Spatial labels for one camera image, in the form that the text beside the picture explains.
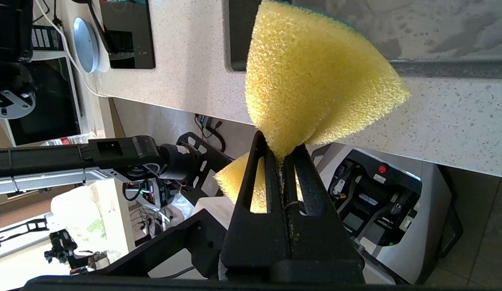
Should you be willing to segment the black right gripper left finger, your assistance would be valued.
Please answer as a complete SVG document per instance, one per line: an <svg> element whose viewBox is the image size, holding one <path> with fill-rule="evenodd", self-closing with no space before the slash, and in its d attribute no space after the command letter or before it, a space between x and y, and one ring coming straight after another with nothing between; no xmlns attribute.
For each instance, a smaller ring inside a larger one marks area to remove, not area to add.
<svg viewBox="0 0 502 291"><path fill-rule="evenodd" d="M264 161L266 213L251 212L259 160ZM275 156L257 131L220 252L222 280L269 280L275 263L287 258L289 244Z"/></svg>

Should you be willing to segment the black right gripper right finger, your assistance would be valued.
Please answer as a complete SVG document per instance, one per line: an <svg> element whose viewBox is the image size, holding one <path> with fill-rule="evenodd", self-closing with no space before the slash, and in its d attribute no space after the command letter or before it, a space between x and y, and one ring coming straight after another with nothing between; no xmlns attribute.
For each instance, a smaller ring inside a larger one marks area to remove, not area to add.
<svg viewBox="0 0 502 291"><path fill-rule="evenodd" d="M364 261L331 203L305 145L283 162L288 254L283 281L364 283Z"/></svg>

